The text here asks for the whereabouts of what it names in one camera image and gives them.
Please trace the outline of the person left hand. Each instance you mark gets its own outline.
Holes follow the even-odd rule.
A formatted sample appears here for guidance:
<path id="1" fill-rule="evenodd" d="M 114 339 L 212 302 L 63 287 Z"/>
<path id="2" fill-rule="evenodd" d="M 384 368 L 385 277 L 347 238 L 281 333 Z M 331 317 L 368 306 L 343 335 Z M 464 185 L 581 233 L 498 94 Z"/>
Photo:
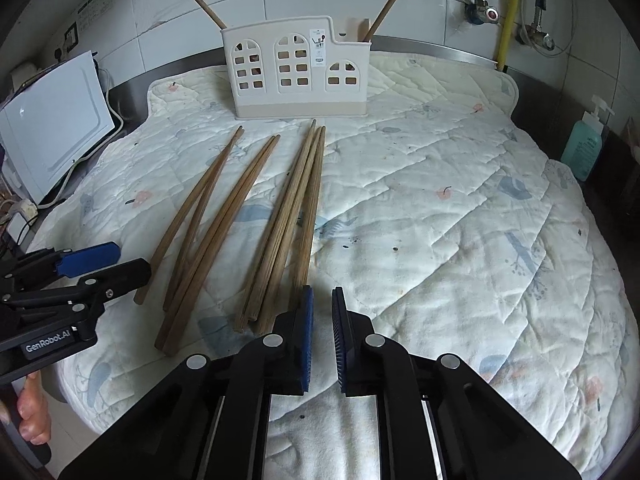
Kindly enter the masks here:
<path id="1" fill-rule="evenodd" d="M 23 439 L 33 445 L 47 444 L 51 439 L 52 420 L 40 372 L 33 372 L 25 378 L 17 398 L 17 411 L 22 419 L 20 434 Z"/>

